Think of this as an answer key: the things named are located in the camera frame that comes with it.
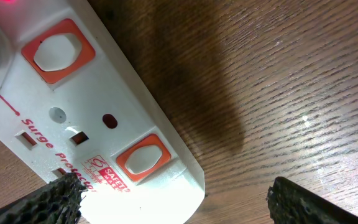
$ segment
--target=white power strip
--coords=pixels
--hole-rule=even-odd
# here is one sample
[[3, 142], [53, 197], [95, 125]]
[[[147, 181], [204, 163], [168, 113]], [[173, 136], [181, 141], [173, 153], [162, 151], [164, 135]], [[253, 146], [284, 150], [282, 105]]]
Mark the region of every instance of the white power strip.
[[203, 171], [88, 2], [0, 0], [0, 29], [0, 140], [46, 182], [75, 172], [91, 223], [189, 219]]

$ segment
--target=switch button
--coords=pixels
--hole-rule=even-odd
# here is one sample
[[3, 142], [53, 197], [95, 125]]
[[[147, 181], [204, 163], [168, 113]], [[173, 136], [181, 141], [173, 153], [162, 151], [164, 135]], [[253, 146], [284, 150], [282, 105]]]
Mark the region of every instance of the switch button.
[[45, 39], [34, 55], [34, 62], [45, 72], [63, 70], [78, 58], [82, 44], [74, 34], [58, 34]]
[[132, 174], [141, 174], [158, 162], [162, 151], [158, 146], [144, 146], [136, 149], [125, 163], [125, 168]]

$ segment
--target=brown wooden surface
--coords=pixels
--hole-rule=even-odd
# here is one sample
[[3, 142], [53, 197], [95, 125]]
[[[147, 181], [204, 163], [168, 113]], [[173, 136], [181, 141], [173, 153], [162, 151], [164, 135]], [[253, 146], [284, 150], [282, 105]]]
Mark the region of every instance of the brown wooden surface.
[[[205, 171], [188, 223], [272, 223], [278, 175], [358, 215], [358, 0], [89, 1]], [[0, 143], [0, 207], [43, 184]]]

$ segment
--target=red circle hole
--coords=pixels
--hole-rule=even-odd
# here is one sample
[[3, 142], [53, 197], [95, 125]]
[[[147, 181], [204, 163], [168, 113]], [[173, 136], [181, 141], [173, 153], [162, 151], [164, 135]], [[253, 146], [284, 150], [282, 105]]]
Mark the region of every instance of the red circle hole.
[[111, 114], [105, 114], [103, 115], [103, 123], [109, 128], [109, 129], [113, 129], [116, 128], [118, 125], [118, 122], [116, 120], [116, 118], [111, 115]]

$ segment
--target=orange switch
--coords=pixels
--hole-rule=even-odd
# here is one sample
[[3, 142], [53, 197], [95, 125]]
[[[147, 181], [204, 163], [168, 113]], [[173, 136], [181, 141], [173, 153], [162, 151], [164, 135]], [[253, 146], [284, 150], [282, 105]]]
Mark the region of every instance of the orange switch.
[[71, 19], [64, 19], [30, 41], [24, 58], [49, 84], [54, 84], [94, 59], [94, 48]]
[[151, 134], [119, 155], [117, 164], [133, 181], [147, 177], [171, 159], [171, 154], [156, 134]]

